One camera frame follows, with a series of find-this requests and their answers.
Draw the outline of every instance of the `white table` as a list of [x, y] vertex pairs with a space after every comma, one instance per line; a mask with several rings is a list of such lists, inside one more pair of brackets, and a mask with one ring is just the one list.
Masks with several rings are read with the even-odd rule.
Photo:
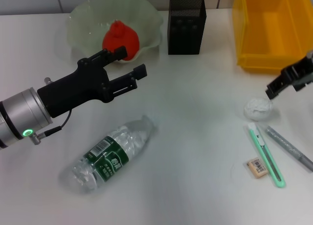
[[[256, 180], [245, 163], [258, 156], [244, 125], [249, 97], [265, 96], [273, 76], [236, 66], [231, 10], [208, 10], [200, 55], [167, 55], [167, 12], [159, 49], [127, 65], [106, 67], [111, 79], [145, 63], [138, 89], [109, 104], [73, 110], [61, 132], [34, 146], [25, 139], [0, 152], [3, 225], [302, 225], [313, 222], [313, 175], [269, 140], [287, 187]], [[72, 73], [83, 55], [66, 43], [67, 14], [0, 17], [0, 100]], [[313, 159], [313, 86], [274, 100], [270, 124]], [[148, 115], [158, 126], [146, 150], [104, 192], [79, 196], [60, 183], [62, 170], [105, 133]], [[54, 119], [54, 127], [67, 114]]]

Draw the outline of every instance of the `green led light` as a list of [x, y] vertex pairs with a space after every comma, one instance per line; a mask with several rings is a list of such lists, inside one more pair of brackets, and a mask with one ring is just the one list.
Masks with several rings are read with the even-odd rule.
[[29, 136], [33, 133], [33, 130], [26, 130], [23, 132], [23, 136]]

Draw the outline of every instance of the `green bottle label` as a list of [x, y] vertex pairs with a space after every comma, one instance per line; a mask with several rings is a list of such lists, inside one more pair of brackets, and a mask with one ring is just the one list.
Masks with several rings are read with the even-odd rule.
[[110, 136], [101, 140], [84, 157], [91, 162], [104, 181], [129, 161], [125, 151]]

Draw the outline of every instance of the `glass bowl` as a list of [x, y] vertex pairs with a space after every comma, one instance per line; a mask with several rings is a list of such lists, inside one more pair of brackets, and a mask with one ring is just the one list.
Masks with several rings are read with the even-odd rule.
[[89, 57], [102, 50], [102, 41], [115, 21], [131, 27], [139, 37], [140, 48], [128, 63], [161, 42], [163, 18], [146, 0], [88, 0], [77, 6], [67, 22], [67, 42]]

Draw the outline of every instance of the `red object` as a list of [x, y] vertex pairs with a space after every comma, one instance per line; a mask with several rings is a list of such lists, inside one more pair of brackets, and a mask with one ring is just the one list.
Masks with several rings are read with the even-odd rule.
[[127, 50], [124, 60], [131, 60], [139, 51], [139, 38], [137, 33], [122, 21], [115, 21], [104, 36], [102, 48], [114, 51], [120, 46], [125, 46]]

